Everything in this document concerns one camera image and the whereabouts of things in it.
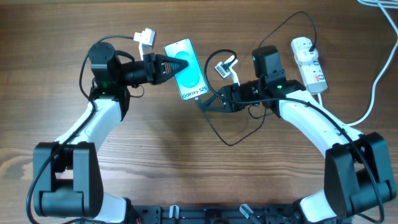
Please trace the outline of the white power strip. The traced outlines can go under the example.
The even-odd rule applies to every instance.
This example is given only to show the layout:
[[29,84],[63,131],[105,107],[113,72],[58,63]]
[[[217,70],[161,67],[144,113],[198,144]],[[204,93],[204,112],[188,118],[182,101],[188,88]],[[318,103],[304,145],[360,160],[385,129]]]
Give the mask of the white power strip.
[[[313,44],[306,37],[298,37],[291,41],[291,47],[293,53],[296,53],[300,49],[309,49],[310,51]],[[320,94],[328,88],[319,60],[315,60],[309,65],[298,65],[298,69],[304,86],[312,95]]]

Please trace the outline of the smartphone with turquoise screen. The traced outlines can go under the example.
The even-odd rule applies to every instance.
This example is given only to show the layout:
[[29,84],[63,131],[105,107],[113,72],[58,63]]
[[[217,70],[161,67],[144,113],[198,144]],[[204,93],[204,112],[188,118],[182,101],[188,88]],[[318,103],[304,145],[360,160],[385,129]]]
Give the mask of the smartphone with turquoise screen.
[[188,67],[175,75],[175,81],[183,101],[188,101],[208,93],[208,86],[189,38],[176,41],[164,47],[169,57],[186,60]]

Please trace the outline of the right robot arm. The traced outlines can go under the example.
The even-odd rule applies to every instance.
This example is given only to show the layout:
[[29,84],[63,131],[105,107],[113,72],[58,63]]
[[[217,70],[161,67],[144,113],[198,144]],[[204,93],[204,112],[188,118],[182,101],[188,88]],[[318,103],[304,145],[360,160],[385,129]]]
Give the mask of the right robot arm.
[[365,217],[397,195],[396,183],[385,139],[378,133],[363,134],[340,121],[316,102],[297,80],[288,80],[274,46],[252,52],[256,79],[234,82],[214,91],[220,111],[234,113],[247,105],[263,105],[294,125],[325,158],[323,189],[294,203],[297,223],[341,222]]

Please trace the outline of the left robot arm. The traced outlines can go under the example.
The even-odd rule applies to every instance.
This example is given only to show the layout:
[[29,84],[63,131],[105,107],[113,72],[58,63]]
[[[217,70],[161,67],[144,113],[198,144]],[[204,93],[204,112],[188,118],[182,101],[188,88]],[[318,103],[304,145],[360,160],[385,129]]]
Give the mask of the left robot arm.
[[85,56],[94,74],[87,109],[53,142],[40,142],[33,154],[34,179],[26,199],[26,213],[67,218],[69,223],[139,223],[141,216],[128,198],[104,192],[97,151],[107,135],[124,119],[128,88],[160,85],[188,66],[186,60],[144,54],[135,60],[106,40],[92,45]]

